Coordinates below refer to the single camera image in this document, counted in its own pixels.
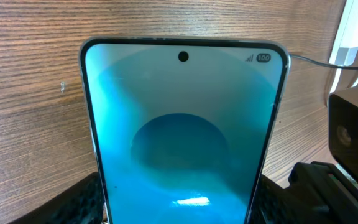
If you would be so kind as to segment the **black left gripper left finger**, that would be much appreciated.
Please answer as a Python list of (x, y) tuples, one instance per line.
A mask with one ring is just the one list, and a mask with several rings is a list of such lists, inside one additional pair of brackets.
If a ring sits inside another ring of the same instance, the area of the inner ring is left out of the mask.
[(104, 197), (98, 172), (93, 172), (12, 224), (101, 224)]

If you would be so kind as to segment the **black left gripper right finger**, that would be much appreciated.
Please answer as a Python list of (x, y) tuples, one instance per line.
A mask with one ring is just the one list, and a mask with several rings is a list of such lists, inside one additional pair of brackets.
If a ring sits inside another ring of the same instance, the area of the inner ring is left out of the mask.
[(249, 223), (294, 223), (293, 213), (289, 210), (287, 203), (282, 199), (282, 193), (281, 187), (262, 175), (257, 186)]

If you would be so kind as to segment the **Galaxy S25 smartphone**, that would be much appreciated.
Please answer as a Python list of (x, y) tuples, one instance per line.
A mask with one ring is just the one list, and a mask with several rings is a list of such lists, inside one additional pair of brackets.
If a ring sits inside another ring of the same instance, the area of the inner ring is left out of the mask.
[(249, 222), (284, 46), (94, 37), (78, 60), (109, 223)]

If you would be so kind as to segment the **white power strip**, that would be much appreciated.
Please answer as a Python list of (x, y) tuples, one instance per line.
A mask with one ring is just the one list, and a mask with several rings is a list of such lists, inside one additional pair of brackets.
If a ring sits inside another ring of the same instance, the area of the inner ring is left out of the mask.
[(350, 66), (358, 51), (358, 0), (346, 0), (328, 63)]

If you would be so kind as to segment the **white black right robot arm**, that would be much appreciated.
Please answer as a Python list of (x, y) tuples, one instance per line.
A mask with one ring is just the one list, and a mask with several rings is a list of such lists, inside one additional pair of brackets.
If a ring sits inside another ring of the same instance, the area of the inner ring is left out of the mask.
[(328, 98), (328, 147), (338, 163), (295, 164), (289, 192), (302, 223), (358, 223), (358, 86)]

